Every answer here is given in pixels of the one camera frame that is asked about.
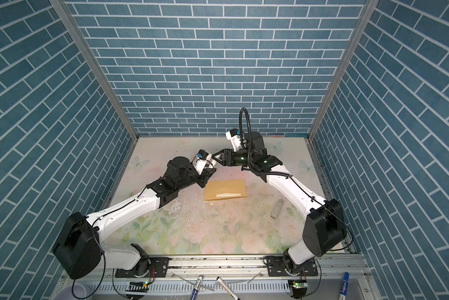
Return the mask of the yellow envelope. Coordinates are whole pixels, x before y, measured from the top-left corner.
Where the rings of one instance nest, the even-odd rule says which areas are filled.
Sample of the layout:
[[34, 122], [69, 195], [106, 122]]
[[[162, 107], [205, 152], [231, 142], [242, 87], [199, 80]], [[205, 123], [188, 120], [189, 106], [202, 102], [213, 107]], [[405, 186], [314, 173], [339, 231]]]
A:
[[244, 179], [209, 181], [204, 189], [205, 201], [230, 200], [247, 196]]

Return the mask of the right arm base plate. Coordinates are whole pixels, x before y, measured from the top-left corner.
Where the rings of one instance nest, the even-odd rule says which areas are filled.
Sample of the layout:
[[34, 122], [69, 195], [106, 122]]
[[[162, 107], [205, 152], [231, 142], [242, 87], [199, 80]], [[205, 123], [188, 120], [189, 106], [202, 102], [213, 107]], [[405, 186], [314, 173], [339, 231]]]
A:
[[318, 269], [314, 259], [309, 259], [302, 264], [296, 265], [290, 259], [283, 256], [265, 256], [263, 263], [270, 277], [317, 276]]

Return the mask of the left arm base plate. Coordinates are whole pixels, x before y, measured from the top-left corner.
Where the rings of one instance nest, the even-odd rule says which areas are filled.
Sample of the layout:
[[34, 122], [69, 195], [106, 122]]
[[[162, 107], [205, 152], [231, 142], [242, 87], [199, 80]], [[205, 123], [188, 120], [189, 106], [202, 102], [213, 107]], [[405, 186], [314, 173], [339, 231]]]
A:
[[168, 257], [150, 257], [147, 261], [141, 259], [131, 270], [117, 269], [116, 278], [165, 278], [168, 272]]

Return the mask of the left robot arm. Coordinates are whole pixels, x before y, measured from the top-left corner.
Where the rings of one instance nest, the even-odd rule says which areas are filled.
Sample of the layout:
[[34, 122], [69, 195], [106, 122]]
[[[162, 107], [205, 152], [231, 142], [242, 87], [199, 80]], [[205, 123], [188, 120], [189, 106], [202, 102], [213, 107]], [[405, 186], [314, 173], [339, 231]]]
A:
[[197, 184], [205, 187], [216, 172], [211, 157], [190, 161], [178, 156], [170, 160], [165, 174], [138, 194], [101, 211], [71, 214], [53, 246], [53, 254], [72, 280], [85, 277], [95, 269], [129, 271], [134, 277], [150, 272], [149, 254], [138, 244], [106, 245], [105, 240], [124, 225], [153, 212], [178, 197], [180, 190]]

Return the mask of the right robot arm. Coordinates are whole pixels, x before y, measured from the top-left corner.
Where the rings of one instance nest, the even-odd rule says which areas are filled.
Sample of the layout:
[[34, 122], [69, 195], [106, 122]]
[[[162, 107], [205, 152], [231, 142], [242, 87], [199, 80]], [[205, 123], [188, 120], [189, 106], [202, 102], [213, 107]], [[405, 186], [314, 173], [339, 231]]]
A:
[[231, 149], [223, 149], [207, 157], [222, 166], [240, 166], [276, 188], [302, 214], [302, 238], [283, 252], [285, 269], [296, 275], [315, 257], [321, 257], [348, 236], [343, 207], [339, 201], [326, 200], [297, 180], [283, 162], [268, 154], [258, 132], [242, 134], [238, 129], [226, 133]]

